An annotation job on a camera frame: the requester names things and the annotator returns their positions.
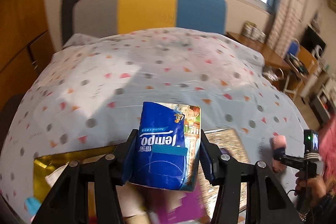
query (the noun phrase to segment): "headboard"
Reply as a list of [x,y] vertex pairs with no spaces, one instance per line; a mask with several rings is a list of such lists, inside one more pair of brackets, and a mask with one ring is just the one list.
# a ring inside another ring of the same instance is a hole
[[62,0],[63,44],[74,34],[94,37],[180,27],[225,33],[225,0]]

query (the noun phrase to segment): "curtain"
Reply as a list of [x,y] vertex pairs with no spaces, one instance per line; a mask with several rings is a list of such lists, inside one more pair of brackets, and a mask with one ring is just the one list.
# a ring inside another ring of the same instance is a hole
[[300,24],[304,0],[280,0],[266,44],[282,58]]

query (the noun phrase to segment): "tiled floor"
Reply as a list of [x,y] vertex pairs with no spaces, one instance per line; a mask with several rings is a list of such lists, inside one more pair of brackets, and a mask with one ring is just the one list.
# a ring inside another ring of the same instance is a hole
[[296,107],[300,111],[300,113],[303,116],[304,120],[306,121],[309,129],[317,131],[320,128],[320,124],[319,124],[318,120],[316,119],[315,114],[313,113],[313,111],[309,107],[308,103],[304,104],[302,102],[300,96],[297,96],[295,101],[294,101],[294,104],[296,105]]

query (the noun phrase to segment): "tempo tissue pack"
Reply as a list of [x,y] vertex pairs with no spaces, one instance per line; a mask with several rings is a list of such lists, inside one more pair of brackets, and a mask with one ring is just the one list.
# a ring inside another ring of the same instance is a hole
[[200,141],[200,107],[144,102],[130,182],[193,191]]

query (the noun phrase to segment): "bed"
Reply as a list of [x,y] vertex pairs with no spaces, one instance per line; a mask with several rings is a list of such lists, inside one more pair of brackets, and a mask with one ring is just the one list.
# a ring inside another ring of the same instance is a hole
[[[26,93],[0,158],[0,189],[26,222],[33,159],[125,141],[142,102],[199,105],[202,128],[234,128],[250,162],[272,160],[273,133],[303,155],[308,128],[261,75],[260,53],[225,33],[224,0],[63,0],[64,48]],[[279,179],[295,187],[295,170]]]

